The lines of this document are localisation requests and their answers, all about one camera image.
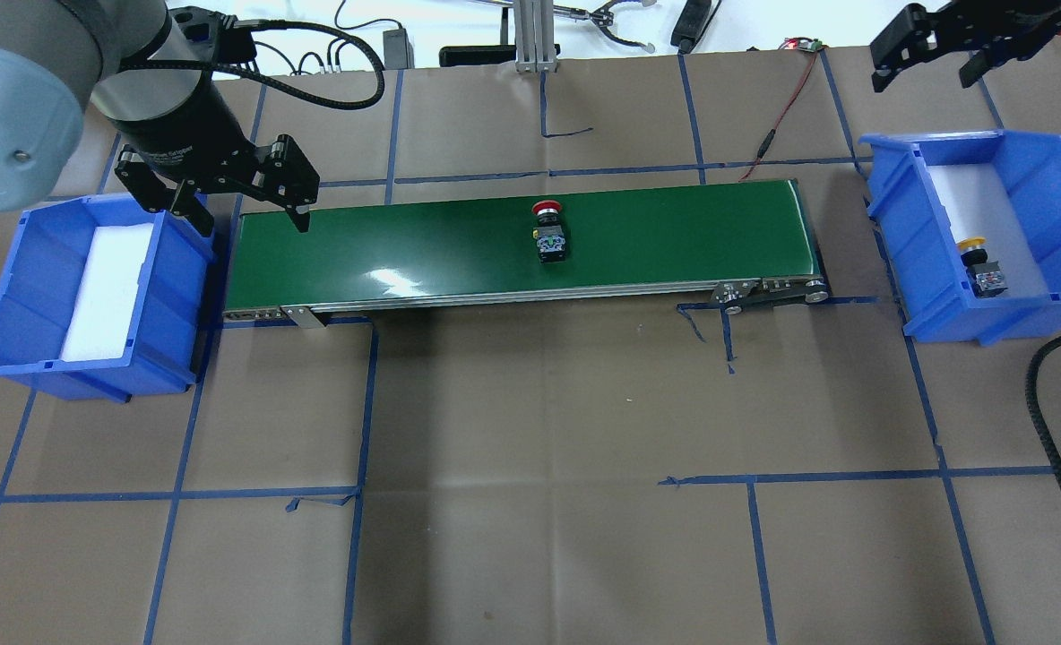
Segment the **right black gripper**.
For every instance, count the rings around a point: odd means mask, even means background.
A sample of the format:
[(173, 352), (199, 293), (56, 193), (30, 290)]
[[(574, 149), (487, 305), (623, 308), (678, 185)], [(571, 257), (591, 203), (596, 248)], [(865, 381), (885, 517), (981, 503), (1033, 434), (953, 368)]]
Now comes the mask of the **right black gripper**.
[(958, 70), (964, 89), (1010, 60), (1030, 60), (1061, 34), (1061, 1), (949, 1), (936, 11), (911, 3), (869, 45), (872, 90), (883, 93), (902, 71), (969, 50)]

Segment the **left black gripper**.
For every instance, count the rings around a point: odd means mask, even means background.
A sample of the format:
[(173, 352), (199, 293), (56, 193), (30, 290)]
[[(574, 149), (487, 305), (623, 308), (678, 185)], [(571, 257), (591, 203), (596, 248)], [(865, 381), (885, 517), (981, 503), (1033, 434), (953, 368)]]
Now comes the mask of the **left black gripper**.
[(143, 210), (182, 217), (201, 237), (210, 237), (214, 217), (197, 188), (215, 193), (234, 186), (253, 201), (283, 209), (298, 233), (309, 232), (321, 184), (316, 168), (288, 134), (255, 146), (218, 90), (195, 90), (169, 114), (117, 121), (116, 128), (124, 136), (124, 152), (137, 156), (118, 160), (116, 178)]

